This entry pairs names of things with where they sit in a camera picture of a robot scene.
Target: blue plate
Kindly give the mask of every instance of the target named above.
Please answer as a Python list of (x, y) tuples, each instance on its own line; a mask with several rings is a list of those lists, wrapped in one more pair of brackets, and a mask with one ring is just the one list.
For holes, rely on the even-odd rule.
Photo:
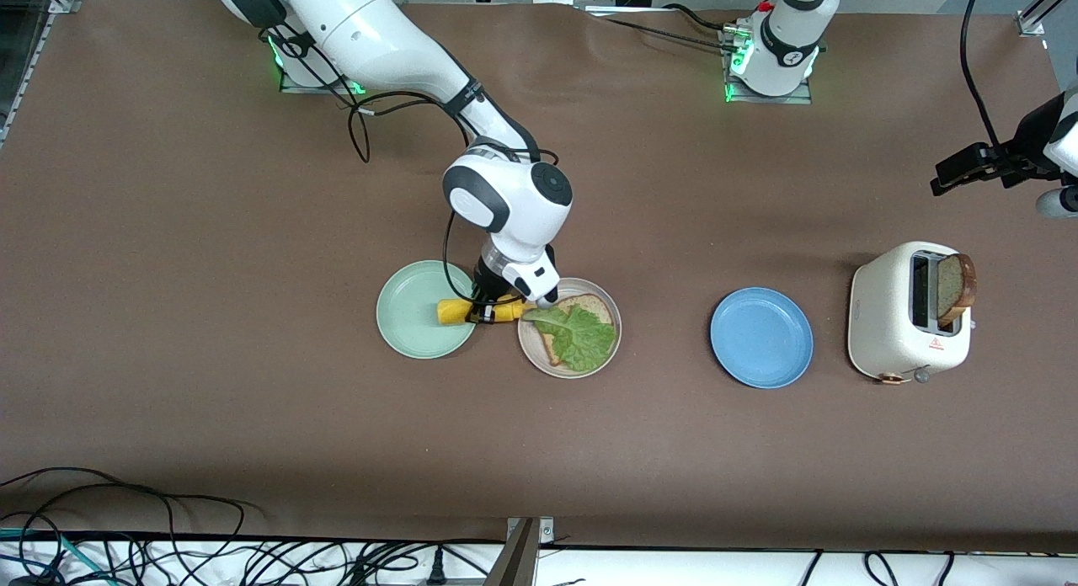
[(808, 368), (812, 329), (791, 298), (766, 288), (744, 288), (716, 307), (711, 349), (738, 381), (758, 389), (778, 389)]

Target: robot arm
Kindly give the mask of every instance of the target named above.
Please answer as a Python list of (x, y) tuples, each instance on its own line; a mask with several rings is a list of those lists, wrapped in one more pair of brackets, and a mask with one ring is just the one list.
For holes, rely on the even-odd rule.
[(1078, 217), (1078, 83), (1025, 115), (1014, 137), (998, 148), (978, 141), (936, 164), (932, 195), (978, 180), (1013, 187), (1028, 179), (1060, 180), (1063, 187), (1037, 199), (1047, 218)]
[(731, 71), (760, 95), (789, 95), (810, 73), (839, 0), (778, 0), (738, 19)]
[(421, 92), (442, 103), (472, 140), (443, 176), (446, 201), (490, 235), (476, 267), (476, 301), (493, 301), (509, 285), (529, 302), (556, 301), (559, 277), (549, 243), (569, 214), (568, 179), (540, 163), (527, 129), (505, 114), (482, 84), (392, 0), (222, 1), (262, 29), (287, 18), (292, 29), (309, 33), (343, 75), (362, 86)]

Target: white plate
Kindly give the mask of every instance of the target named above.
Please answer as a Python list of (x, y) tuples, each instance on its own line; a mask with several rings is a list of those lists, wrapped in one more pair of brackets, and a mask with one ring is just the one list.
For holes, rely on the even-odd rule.
[(613, 303), (610, 294), (607, 294), (596, 283), (584, 279), (566, 278), (559, 280), (557, 284), (558, 302), (564, 301), (564, 298), (573, 297), (573, 295), (588, 294), (596, 294), (608, 309), (610, 309), (610, 315), (613, 315), (613, 332), (617, 337), (613, 340), (613, 348), (610, 349), (610, 355), (603, 364), (596, 368), (592, 368), (590, 372), (573, 372), (572, 368), (566, 367), (565, 364), (554, 366), (554, 364), (550, 364), (550, 355), (547, 354), (547, 347), (542, 344), (542, 334), (539, 333), (539, 330), (536, 330), (534, 322), (524, 321), (523, 318), (520, 318), (516, 321), (516, 337), (520, 337), (521, 349), (524, 349), (524, 355), (528, 357), (528, 361), (535, 364), (536, 367), (539, 367), (539, 371), (543, 372), (543, 374), (567, 380), (583, 378), (583, 376), (590, 376), (594, 372), (606, 367), (618, 351), (618, 347), (621, 345), (621, 313), (618, 312), (618, 305)]

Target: metal post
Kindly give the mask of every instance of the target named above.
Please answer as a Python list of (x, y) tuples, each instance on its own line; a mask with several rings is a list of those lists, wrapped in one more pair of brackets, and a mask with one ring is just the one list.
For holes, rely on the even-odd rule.
[(1027, 8), (1020, 10), (1014, 18), (1018, 22), (1018, 29), (1022, 37), (1039, 37), (1039, 34), (1044, 34), (1045, 27), (1041, 25), (1041, 22), (1044, 22), (1046, 15), (1051, 14), (1052, 10), (1055, 10), (1063, 2), (1066, 2), (1066, 0), (1033, 0)]
[(541, 535), (539, 518), (517, 520), (483, 586), (533, 586)]

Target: plate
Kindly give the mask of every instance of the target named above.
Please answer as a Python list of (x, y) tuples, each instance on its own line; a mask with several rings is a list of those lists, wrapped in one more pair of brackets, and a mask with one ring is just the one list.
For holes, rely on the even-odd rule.
[(613, 348), (610, 349), (610, 355), (597, 368), (593, 368), (590, 372), (573, 372), (572, 368), (566, 367), (565, 364), (554, 366), (554, 364), (550, 364), (550, 355), (547, 354), (547, 347), (542, 344), (542, 334), (539, 333), (539, 330), (536, 330), (534, 322), (524, 321), (521, 318), (521, 320), (516, 321), (516, 337), (521, 340), (521, 349), (524, 349), (524, 355), (528, 357), (528, 361), (535, 364), (536, 367), (539, 367), (539, 371), (543, 372), (543, 374), (566, 380), (583, 378), (583, 376), (590, 376), (600, 368), (606, 367), (618, 351), (618, 347), (621, 345), (621, 313), (618, 312), (618, 305), (613, 303), (610, 294), (607, 294), (603, 288), (590, 280), (573, 279), (570, 276), (566, 276), (557, 284), (558, 301), (570, 298), (573, 295), (588, 294), (596, 294), (608, 309), (610, 309), (610, 315), (613, 315), (613, 330), (617, 337), (613, 340)]
[(711, 317), (711, 349), (731, 376), (758, 389), (792, 383), (812, 362), (808, 320), (786, 295), (745, 288), (727, 295)]
[[(471, 290), (471, 279), (453, 264), (450, 276), (457, 290)], [(439, 324), (438, 302), (454, 297), (441, 261), (407, 264), (390, 276), (378, 294), (378, 333), (392, 349), (410, 359), (445, 357), (460, 348), (475, 329), (474, 322)]]

